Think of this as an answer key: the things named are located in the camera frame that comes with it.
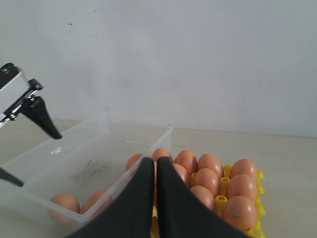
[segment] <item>yellow egg tray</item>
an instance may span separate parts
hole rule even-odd
[[[228,183],[230,181],[229,179],[229,175],[230,175],[230,171],[232,168],[232,165],[227,164],[223,166],[224,168],[224,177],[220,179],[220,185],[221,185],[221,195],[217,196],[215,198],[215,202],[216,202],[216,208],[217,208],[217,214],[221,217],[222,214],[222,209],[225,205],[225,203],[228,201],[226,195],[226,190],[227,190],[227,186]],[[196,173],[193,173],[191,175],[192,181],[194,181]],[[252,237],[252,238],[265,238],[265,235],[262,231],[262,227],[261,227],[261,216],[265,216],[266,215],[266,211],[261,203],[261,195],[265,193],[264,187],[261,184],[261,181],[265,179],[264,177],[264,173],[261,170],[258,170],[258,180],[257,180],[257,198],[254,202],[254,205],[257,209],[257,215],[258,215],[258,220],[257,220],[257,224],[255,227],[253,227],[252,229],[250,229],[247,232],[247,235]],[[153,215],[152,217],[158,217],[157,214],[157,209],[155,206],[153,206]],[[151,238],[156,238],[153,235],[153,232],[151,232]]]

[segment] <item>clear plastic container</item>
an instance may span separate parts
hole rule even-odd
[[[172,127],[111,123],[108,113],[78,124],[63,133],[62,140],[49,140],[2,167],[25,182],[23,188],[0,181],[0,206],[12,209],[64,235],[85,225],[111,196],[125,188],[138,163],[125,172],[133,154],[171,149]],[[85,214],[60,207],[50,199],[69,193],[82,204],[97,190],[107,193]],[[48,210],[70,218],[57,225]]]

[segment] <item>table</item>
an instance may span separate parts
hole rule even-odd
[[[77,122],[57,120],[64,131]],[[0,164],[45,141],[48,137],[35,125],[20,119],[1,129]],[[317,219],[317,138],[254,135],[207,130],[175,129],[172,155],[183,149],[197,156],[217,155],[224,164],[252,159],[264,171],[266,194],[262,219],[267,238],[314,238]],[[1,237],[60,238],[54,231],[0,208]]]

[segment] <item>egg carton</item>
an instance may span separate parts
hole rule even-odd
[[[221,217],[221,214],[222,214],[222,209],[224,207],[224,205],[226,204],[226,202],[228,201],[228,198],[226,197],[226,190],[227,190],[227,186],[228,186],[228,183],[230,182],[230,172],[231,172],[231,169],[232,169],[232,166],[231,164],[227,164],[227,165],[224,165],[223,168],[224,168],[224,177],[220,178],[220,186],[221,186],[221,193],[220,195],[218,195],[216,198],[215,198],[215,203],[216,203],[216,213]],[[195,179],[195,175],[196,173],[193,173],[191,175],[191,179],[192,181],[194,181]],[[265,235],[262,231],[262,226],[261,226],[261,217],[262,216],[265,216],[266,215],[266,211],[261,203],[261,195],[265,193],[265,189],[262,185],[262,180],[265,179],[264,177],[264,173],[263,171],[261,170],[258,170],[258,179],[257,179],[257,197],[255,199],[255,202],[254,202],[254,205],[257,209],[257,223],[255,225],[255,227],[253,227],[252,229],[250,229],[248,232],[247,232],[247,235],[252,237],[252,238],[265,238]],[[157,209],[156,209],[156,189],[154,191],[154,206],[153,206],[153,223],[157,223],[157,217],[158,217],[158,214],[157,214]],[[152,231],[151,231],[151,238],[158,238],[154,235],[154,233],[156,231],[154,231],[154,229],[156,229],[157,227],[157,224],[154,225],[154,227],[152,228]]]

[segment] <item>white wall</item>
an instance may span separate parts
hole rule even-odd
[[[0,64],[39,79],[55,118],[109,106],[180,127],[317,136],[316,9],[315,0],[2,0]]]

